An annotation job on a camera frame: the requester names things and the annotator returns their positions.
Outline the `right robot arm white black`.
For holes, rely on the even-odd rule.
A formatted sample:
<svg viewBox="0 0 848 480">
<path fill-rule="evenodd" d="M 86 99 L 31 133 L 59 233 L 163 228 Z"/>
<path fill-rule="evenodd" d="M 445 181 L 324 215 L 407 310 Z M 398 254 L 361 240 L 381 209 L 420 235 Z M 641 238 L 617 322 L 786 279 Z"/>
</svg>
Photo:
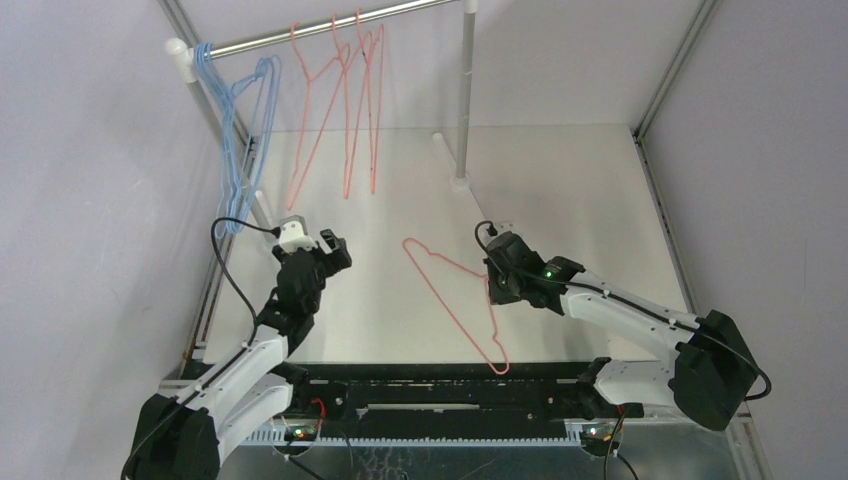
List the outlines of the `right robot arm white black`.
<svg viewBox="0 0 848 480">
<path fill-rule="evenodd" d="M 649 360 L 598 357 L 580 376 L 579 406 L 592 416 L 631 404 L 674 407 L 699 426 L 722 431 L 767 376 L 736 323 L 717 310 L 677 311 L 611 285 L 583 265 L 543 259 L 512 231 L 492 225 L 475 240 L 484 253 L 489 300 L 526 302 L 582 320 L 646 350 Z"/>
</svg>

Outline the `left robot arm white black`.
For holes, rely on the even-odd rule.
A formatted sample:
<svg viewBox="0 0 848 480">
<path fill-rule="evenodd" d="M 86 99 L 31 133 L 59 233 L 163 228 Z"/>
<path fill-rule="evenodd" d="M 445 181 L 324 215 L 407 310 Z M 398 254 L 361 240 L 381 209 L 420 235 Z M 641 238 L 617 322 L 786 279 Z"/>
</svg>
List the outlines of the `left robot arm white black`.
<svg viewBox="0 0 848 480">
<path fill-rule="evenodd" d="M 156 393 L 143 404 L 121 478 L 214 479 L 266 421 L 310 409 L 305 371 L 287 360 L 313 328 L 327 280 L 352 259 L 330 229 L 315 240 L 291 218 L 270 233 L 280 269 L 262 310 L 248 310 L 247 340 L 176 393 Z"/>
</svg>

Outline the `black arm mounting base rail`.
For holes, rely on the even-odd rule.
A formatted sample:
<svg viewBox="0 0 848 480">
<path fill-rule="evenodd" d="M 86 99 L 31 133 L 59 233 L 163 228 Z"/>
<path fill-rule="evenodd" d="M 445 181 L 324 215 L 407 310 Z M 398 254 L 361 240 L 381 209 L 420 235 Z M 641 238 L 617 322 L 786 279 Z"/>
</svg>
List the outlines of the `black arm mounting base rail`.
<svg viewBox="0 0 848 480">
<path fill-rule="evenodd" d="M 607 403 L 580 376 L 591 363 L 518 363 L 496 376 L 483 364 L 303 365 L 305 379 L 291 406 L 257 428 L 242 444 L 282 445 L 285 417 L 322 399 L 327 419 L 317 442 L 356 446 L 554 445 L 576 443 L 583 426 L 614 421 Z M 635 423 L 685 423 L 674 407 L 631 404 Z"/>
</svg>

